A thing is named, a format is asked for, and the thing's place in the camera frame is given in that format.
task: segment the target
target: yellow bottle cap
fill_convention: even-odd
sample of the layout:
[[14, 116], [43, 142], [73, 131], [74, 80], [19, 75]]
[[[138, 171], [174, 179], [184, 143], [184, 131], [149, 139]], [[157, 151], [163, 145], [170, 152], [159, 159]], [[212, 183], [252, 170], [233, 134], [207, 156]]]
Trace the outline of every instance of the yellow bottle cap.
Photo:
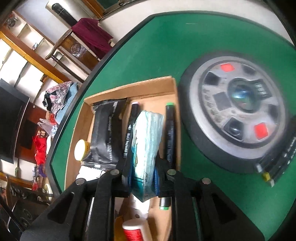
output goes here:
[[268, 182], [268, 181], [270, 180], [270, 175], [269, 175], [269, 173], [268, 173], [268, 172], [264, 172], [264, 173], [262, 174], [262, 178], [263, 178], [263, 180], [264, 180], [265, 182]]
[[81, 161], [90, 150], [90, 144], [85, 140], [79, 140], [75, 146], [74, 157]]

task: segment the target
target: red diamond sticker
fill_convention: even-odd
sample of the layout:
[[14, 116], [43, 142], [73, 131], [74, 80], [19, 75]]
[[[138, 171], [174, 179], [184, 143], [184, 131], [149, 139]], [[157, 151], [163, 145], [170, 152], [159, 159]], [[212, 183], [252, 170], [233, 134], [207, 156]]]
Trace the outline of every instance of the red diamond sticker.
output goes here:
[[265, 123], [260, 123], [254, 126], [254, 130], [258, 140], [268, 136], [268, 131]]
[[220, 66], [224, 72], [230, 72], [230, 71], [235, 70], [231, 64], [221, 64]]

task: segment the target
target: cardboard box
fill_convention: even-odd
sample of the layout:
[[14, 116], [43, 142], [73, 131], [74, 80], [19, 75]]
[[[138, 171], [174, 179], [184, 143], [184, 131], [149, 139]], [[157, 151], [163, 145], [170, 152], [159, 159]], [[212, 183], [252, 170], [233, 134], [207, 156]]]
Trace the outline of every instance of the cardboard box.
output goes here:
[[[74, 149], [80, 139], [91, 140], [94, 124], [94, 114], [91, 104], [108, 99], [127, 98], [127, 106], [122, 112], [122, 138], [126, 135], [131, 103], [138, 101], [142, 110], [152, 111], [165, 115], [165, 106], [173, 102], [176, 107], [176, 138], [177, 138], [177, 169], [180, 169], [181, 160], [181, 121], [178, 103], [178, 92], [175, 79], [171, 76], [136, 82], [107, 90], [84, 99], [80, 109], [68, 153], [65, 189], [75, 180], [79, 173], [80, 162], [74, 158]], [[160, 156], [163, 157], [164, 135], [159, 146]], [[149, 208], [148, 222], [155, 240], [167, 240], [171, 226], [171, 211], [159, 210], [158, 198], [153, 198]]]

